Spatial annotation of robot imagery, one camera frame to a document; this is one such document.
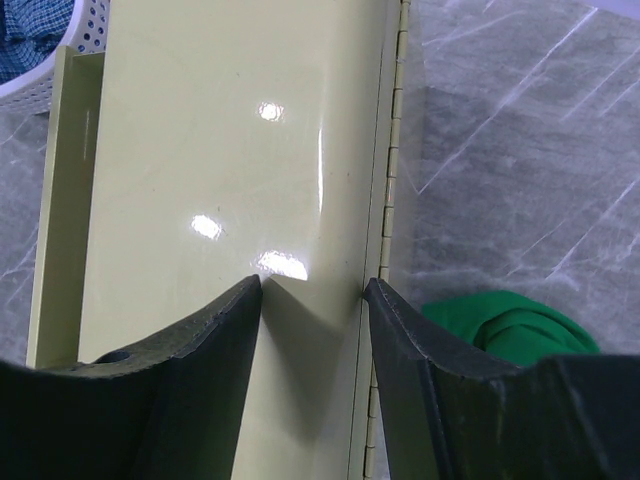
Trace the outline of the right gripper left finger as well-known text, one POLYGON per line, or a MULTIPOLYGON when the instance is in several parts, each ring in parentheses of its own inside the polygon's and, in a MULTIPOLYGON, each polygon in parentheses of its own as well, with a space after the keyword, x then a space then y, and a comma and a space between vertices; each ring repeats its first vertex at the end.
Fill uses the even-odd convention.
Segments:
POLYGON ((3 363, 2 477, 229 478, 261 303, 253 275, 92 363, 3 363))

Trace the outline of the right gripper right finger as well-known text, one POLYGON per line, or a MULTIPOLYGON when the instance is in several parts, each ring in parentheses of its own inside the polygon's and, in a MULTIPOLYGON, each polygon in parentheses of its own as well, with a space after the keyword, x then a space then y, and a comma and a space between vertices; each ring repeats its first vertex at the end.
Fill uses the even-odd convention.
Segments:
POLYGON ((372 279, 364 293, 394 479, 635 479, 639 360, 519 367, 455 337, 372 279))

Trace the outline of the olive green tool chest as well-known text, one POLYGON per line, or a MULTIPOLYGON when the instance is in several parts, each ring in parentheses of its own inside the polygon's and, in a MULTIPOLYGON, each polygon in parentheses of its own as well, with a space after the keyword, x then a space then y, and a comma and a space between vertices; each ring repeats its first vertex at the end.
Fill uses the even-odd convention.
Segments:
POLYGON ((262 303, 232 474, 367 479, 362 293, 393 217, 407 1, 114 1, 58 52, 30 369, 92 363, 249 276, 262 303))

